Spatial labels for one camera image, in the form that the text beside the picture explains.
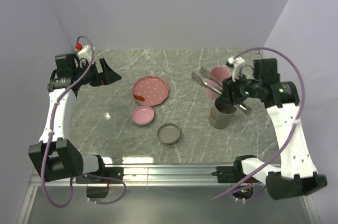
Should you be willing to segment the small red sausage toy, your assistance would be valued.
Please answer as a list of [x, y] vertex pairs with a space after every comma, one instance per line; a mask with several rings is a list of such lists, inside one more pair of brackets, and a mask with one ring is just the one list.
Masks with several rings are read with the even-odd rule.
[[134, 99], [135, 99], [135, 100], [145, 101], [145, 98], [144, 98], [143, 96], [135, 95], [135, 94], [133, 94], [133, 96], [134, 96]]

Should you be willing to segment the pink scalloped plate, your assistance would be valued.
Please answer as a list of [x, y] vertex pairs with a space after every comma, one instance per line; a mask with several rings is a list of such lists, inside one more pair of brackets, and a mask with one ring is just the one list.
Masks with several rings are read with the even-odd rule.
[[159, 76], [148, 75], [139, 78], [133, 85], [132, 95], [140, 95], [145, 101], [135, 100], [143, 106], [154, 107], [162, 104], [168, 97], [169, 86]]

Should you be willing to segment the grey round lid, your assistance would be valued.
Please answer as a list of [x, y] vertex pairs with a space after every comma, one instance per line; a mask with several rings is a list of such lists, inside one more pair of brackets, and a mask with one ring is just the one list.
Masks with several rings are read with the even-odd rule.
[[181, 130], [176, 124], [163, 124], [157, 131], [157, 137], [163, 144], [175, 144], [181, 137]]

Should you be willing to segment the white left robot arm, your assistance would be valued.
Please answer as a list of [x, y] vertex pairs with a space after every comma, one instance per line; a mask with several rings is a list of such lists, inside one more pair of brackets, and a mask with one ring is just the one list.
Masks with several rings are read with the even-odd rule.
[[105, 180], [107, 170], [100, 155], [82, 156], [70, 142], [70, 124], [81, 86], [99, 87], [121, 80], [121, 76], [99, 59], [102, 72], [76, 54], [55, 57], [48, 84], [49, 111], [39, 142], [30, 145], [28, 154], [38, 174], [46, 182], [71, 178], [88, 173], [95, 183]]

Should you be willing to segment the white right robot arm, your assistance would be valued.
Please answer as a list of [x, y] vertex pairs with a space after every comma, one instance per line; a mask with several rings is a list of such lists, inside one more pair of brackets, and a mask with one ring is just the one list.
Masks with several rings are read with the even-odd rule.
[[228, 59], [232, 78], [223, 81], [221, 104], [232, 104], [247, 111], [244, 101], [256, 98], [264, 103], [273, 123], [279, 151], [263, 162], [253, 155], [239, 156], [233, 164], [233, 176], [241, 185], [251, 178], [265, 185], [274, 200], [309, 195], [327, 186], [327, 178], [319, 174], [307, 148], [301, 123], [304, 101], [299, 99], [293, 82], [281, 82], [276, 59], [255, 60], [253, 79], [241, 70], [246, 61]]

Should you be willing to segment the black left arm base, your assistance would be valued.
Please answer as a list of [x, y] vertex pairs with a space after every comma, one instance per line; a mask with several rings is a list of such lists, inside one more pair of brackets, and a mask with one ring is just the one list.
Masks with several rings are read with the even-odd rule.
[[89, 173], [87, 175], [78, 176], [75, 180], [76, 184], [118, 184], [120, 182], [109, 180], [107, 178], [114, 178], [123, 180], [124, 168], [118, 167], [105, 167], [103, 170]]

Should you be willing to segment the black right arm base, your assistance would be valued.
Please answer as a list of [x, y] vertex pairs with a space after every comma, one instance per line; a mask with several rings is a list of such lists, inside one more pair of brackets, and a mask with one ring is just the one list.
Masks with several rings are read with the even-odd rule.
[[217, 166], [211, 175], [217, 177], [218, 183], [237, 183], [246, 176], [233, 166]]

